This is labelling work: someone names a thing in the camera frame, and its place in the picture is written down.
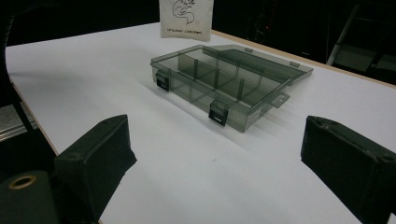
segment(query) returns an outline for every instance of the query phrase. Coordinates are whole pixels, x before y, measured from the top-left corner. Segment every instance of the white table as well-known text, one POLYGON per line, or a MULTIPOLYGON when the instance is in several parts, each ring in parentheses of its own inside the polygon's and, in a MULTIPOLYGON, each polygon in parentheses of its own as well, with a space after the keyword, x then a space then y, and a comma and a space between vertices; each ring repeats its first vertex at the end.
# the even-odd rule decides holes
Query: white table
MULTIPOLYGON (((151 58, 203 44, 159 36, 154 23, 7 49, 10 77, 58 152, 100 120, 128 115, 138 162, 105 224, 359 223, 301 162, 305 119, 333 119, 396 151, 394 87, 259 47, 315 70, 239 133, 156 86, 151 58)), ((204 44, 235 42, 212 35, 204 44)))

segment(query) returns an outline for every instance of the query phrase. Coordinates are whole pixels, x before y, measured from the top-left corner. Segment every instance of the plastic organizer box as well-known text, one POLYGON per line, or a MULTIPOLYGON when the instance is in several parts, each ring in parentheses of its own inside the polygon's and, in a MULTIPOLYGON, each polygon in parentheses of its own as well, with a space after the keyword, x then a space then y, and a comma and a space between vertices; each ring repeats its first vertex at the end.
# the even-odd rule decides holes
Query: plastic organizer box
POLYGON ((313 71, 236 45, 199 45, 154 58, 150 65, 160 88, 242 133, 271 107, 290 98, 282 92, 285 87, 313 71))

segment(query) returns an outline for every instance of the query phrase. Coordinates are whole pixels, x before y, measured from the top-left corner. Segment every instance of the black padded block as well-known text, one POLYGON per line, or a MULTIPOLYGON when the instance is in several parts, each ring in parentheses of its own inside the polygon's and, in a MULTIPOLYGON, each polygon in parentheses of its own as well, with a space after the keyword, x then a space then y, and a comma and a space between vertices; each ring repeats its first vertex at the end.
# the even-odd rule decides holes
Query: black padded block
POLYGON ((305 163, 362 223, 387 223, 394 211, 396 154, 329 119, 306 119, 305 163))
POLYGON ((99 122, 55 158, 59 179, 99 220, 125 172, 136 162, 126 115, 99 122))

